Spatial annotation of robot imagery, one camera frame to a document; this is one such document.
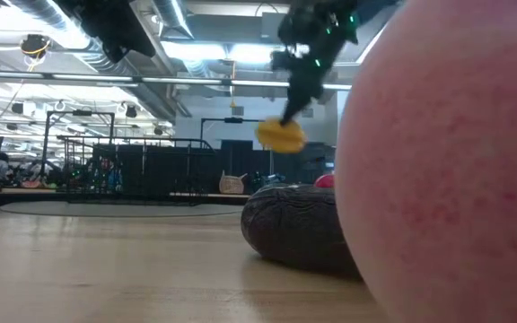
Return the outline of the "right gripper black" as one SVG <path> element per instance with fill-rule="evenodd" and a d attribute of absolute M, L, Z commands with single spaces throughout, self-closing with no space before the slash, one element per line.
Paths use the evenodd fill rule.
<path fill-rule="evenodd" d="M 279 121 L 284 127 L 324 92 L 323 80 L 347 42 L 356 44 L 358 0 L 320 0 L 294 4 L 278 27 L 277 36 L 297 57 L 290 74 L 287 102 Z"/>

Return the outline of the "purple eggplant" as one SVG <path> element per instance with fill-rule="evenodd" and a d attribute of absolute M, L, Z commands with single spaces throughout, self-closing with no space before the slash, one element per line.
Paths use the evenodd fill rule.
<path fill-rule="evenodd" d="M 266 260 L 294 269 L 362 279 L 340 226 L 332 188 L 264 186 L 242 209 L 241 233 Z"/>

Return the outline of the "pink peach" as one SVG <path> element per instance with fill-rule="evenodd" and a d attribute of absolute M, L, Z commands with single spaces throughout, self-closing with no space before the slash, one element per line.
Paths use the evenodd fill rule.
<path fill-rule="evenodd" d="M 336 196 L 390 323 L 517 323 L 517 0 L 406 0 L 340 119 Z"/>

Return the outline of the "wicker basket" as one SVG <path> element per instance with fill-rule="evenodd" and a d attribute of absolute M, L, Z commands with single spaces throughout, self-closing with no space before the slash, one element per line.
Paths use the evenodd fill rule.
<path fill-rule="evenodd" d="M 240 176 L 226 175 L 223 171 L 219 180 L 220 193 L 226 195 L 242 195 L 245 188 L 243 180 L 246 176 L 247 173 Z"/>

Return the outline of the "black equipment cabinet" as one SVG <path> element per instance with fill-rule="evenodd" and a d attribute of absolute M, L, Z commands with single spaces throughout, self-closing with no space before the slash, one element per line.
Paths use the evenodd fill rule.
<path fill-rule="evenodd" d="M 333 173 L 335 151 L 335 146 L 324 143 L 307 143 L 298 154 L 298 181 L 313 183 L 319 177 Z"/>

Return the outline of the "bright ceiling light panel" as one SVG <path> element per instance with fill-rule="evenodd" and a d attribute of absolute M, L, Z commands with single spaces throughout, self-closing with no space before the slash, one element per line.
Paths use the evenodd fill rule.
<path fill-rule="evenodd" d="M 235 44 L 230 47 L 213 43 L 161 42 L 166 55 L 189 61 L 232 60 L 244 64 L 266 64 L 271 61 L 274 51 L 282 46 L 259 44 Z"/>

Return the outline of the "grey round mat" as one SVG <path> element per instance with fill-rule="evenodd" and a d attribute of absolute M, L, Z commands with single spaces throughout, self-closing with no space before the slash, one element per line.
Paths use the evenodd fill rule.
<path fill-rule="evenodd" d="M 69 204 L 67 202 L 38 201 L 2 205 L 0 209 L 13 214 L 72 217 L 190 217 L 221 214 L 240 214 L 238 205 L 106 205 Z"/>

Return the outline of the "small silver ventilation duct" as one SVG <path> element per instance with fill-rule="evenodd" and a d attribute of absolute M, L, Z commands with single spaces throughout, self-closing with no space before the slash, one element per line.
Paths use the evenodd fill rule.
<path fill-rule="evenodd" d="M 182 0 L 152 0 L 153 8 L 160 21 L 159 35 L 176 31 L 187 39 L 194 36 L 187 23 L 187 10 Z"/>

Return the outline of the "silver horizontal frame bar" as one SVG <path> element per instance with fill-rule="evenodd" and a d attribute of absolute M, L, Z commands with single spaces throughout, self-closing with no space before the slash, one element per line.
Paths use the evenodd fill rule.
<path fill-rule="evenodd" d="M 232 80 L 212 78 L 183 78 L 183 77 L 149 77 L 149 76 L 121 76 L 105 74 L 53 74 L 37 72 L 0 71 L 0 81 L 15 83 L 91 83 L 97 86 L 107 84 L 111 86 L 125 86 L 126 84 L 180 84 L 180 85 L 211 85 L 233 87 L 266 87 L 288 88 L 289 82 Z"/>

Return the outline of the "large silver ventilation duct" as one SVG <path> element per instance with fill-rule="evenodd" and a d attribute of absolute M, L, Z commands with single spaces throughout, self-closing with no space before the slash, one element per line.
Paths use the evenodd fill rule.
<path fill-rule="evenodd" d="M 67 15 L 53 0 L 4 1 L 32 19 L 44 23 L 50 38 L 97 74 L 140 76 L 141 71 L 136 69 L 126 57 L 118 63 L 112 63 L 103 52 L 101 42 L 88 36 L 81 28 L 80 22 Z M 146 33 L 152 42 L 152 37 L 147 31 Z M 153 57 L 146 58 L 155 65 L 161 62 L 157 52 Z"/>

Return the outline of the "black aluminium rail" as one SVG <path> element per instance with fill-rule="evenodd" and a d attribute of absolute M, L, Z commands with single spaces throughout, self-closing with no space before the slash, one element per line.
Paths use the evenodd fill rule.
<path fill-rule="evenodd" d="M 0 192 L 0 206 L 22 202 L 68 202 L 73 204 L 120 205 L 245 205 L 248 195 L 209 194 L 204 196 L 115 196 L 67 193 L 9 193 Z"/>

